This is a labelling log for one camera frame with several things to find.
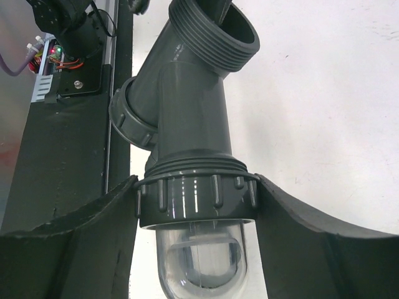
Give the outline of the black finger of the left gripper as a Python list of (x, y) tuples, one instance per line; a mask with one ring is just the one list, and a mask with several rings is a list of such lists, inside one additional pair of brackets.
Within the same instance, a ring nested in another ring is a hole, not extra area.
[(132, 14), (142, 15), (146, 13), (150, 0), (128, 0), (128, 9)]

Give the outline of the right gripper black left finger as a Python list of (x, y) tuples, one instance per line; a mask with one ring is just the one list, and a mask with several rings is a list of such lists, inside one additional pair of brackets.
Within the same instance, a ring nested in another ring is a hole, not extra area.
[(1, 298), (128, 298), (137, 181), (33, 230), (1, 234)]

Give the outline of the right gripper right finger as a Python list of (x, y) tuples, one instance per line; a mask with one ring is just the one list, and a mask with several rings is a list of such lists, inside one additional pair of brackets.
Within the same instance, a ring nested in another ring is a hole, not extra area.
[(269, 298), (397, 298), (398, 236), (332, 217), (258, 185), (257, 239)]

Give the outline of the grey pipe tee fitting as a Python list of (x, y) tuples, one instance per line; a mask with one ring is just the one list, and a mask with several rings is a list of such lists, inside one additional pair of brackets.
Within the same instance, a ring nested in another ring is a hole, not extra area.
[(168, 21), (138, 74), (113, 96), (113, 127), (151, 153), (137, 182), (140, 226), (252, 221), (256, 177), (233, 157), (224, 79), (260, 48), (234, 5), (222, 23), (213, 1), (172, 1)]

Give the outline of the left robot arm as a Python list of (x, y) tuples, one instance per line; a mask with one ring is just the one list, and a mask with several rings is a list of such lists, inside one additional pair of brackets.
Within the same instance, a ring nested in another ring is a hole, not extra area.
[(38, 28), (52, 34), (68, 57), (86, 59), (102, 46), (98, 35), (101, 27), (105, 35), (117, 36), (117, 28), (108, 31), (108, 25), (95, 1), (54, 0), (28, 2)]

